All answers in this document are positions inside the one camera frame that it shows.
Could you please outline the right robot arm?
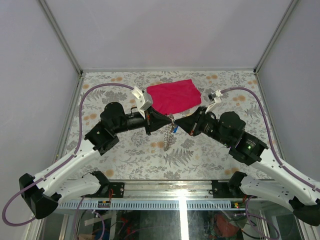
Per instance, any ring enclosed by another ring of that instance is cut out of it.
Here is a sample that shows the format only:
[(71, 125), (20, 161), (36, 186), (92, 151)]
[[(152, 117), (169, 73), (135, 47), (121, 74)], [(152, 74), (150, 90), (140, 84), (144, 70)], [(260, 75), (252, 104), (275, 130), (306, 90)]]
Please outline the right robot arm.
[(301, 221), (320, 224), (320, 183), (312, 180), (285, 162), (276, 159), (272, 149), (257, 137), (245, 132), (246, 123), (233, 111), (216, 118), (199, 107), (193, 114), (175, 120), (190, 136), (205, 134), (229, 148), (236, 161), (264, 172), (275, 182), (254, 179), (244, 172), (235, 172), (228, 181), (233, 197), (256, 196), (293, 212)]

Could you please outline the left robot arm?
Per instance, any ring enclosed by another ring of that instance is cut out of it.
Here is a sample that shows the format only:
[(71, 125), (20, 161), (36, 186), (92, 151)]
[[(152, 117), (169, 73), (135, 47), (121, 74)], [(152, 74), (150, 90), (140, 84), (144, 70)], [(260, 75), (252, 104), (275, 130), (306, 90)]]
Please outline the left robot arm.
[(25, 189), (21, 197), (38, 220), (49, 216), (64, 201), (83, 195), (105, 197), (109, 193), (110, 182), (102, 172), (93, 171), (77, 180), (69, 177), (111, 150), (119, 142), (118, 133), (144, 128), (150, 135), (171, 122), (168, 116), (153, 107), (126, 114), (119, 102), (111, 102), (100, 114), (100, 121), (72, 152), (35, 175), (25, 173), (19, 178), (20, 189)]

